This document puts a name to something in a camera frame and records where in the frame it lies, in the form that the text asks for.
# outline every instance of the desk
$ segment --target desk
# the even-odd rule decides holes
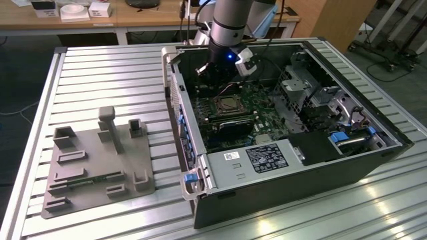
[[[355,184],[194,229],[191,205],[183,199],[179,182],[182,171],[167,99],[162,93],[143,93],[145,88],[163,85],[161,51],[178,43],[70,47],[67,53],[57,53],[53,58],[0,239],[349,240],[426,236],[427,129],[329,42],[303,39],[415,142],[398,159]],[[99,97],[87,95],[82,101],[57,101],[58,94],[73,99],[82,92]],[[117,124],[137,118],[147,122],[157,191],[43,219],[54,128],[71,126],[75,131],[98,128],[97,108],[110,105],[117,106]]]
[[[127,5],[125,0],[110,0],[113,14],[110,18],[93,17],[90,21],[62,23],[59,17],[38,18],[32,6],[18,7],[11,0],[0,0],[0,36],[66,35],[115,33],[119,45],[127,45],[127,32],[178,31],[181,29],[181,0],[162,0],[158,8],[139,9]],[[282,38],[290,38],[301,17],[283,15]],[[197,30],[194,22],[190,29]]]

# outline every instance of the wooden table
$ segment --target wooden table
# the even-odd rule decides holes
[[[115,33],[119,45],[127,45],[127,32],[178,31],[181,28],[181,0],[161,0],[161,6],[139,11],[125,0],[110,0],[113,14],[110,18],[93,17],[90,21],[62,23],[59,17],[38,18],[32,6],[18,7],[11,0],[0,0],[0,36],[66,35]],[[299,16],[283,14],[282,38],[290,38]],[[197,30],[194,21],[190,29]]]

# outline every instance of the cpu socket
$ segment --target cpu socket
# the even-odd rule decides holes
[[[221,96],[215,99],[218,114],[222,116],[246,113],[247,109],[237,95]]]

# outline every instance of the caster wheel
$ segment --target caster wheel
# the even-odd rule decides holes
[[[350,45],[350,46],[349,46],[349,51],[350,51],[350,52],[353,52],[355,49],[357,49],[357,46],[355,46],[355,45]]]
[[[395,71],[395,69],[397,69],[397,65],[394,65],[394,64],[390,64],[389,65],[389,72],[393,72],[393,71]]]

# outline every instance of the white box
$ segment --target white box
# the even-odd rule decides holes
[[[111,4],[107,2],[93,2],[91,7],[89,8],[89,14],[91,17],[110,18],[113,14]]]
[[[90,21],[89,9],[78,4],[69,4],[61,8],[61,21],[63,23]]]
[[[38,18],[55,18],[61,16],[59,5],[53,1],[32,1],[32,8]]]
[[[355,37],[354,37],[354,40],[363,43],[367,40],[369,35],[371,34],[373,30],[374,29],[370,25],[367,25],[366,23],[362,23],[362,26],[359,28],[359,31],[358,31]]]

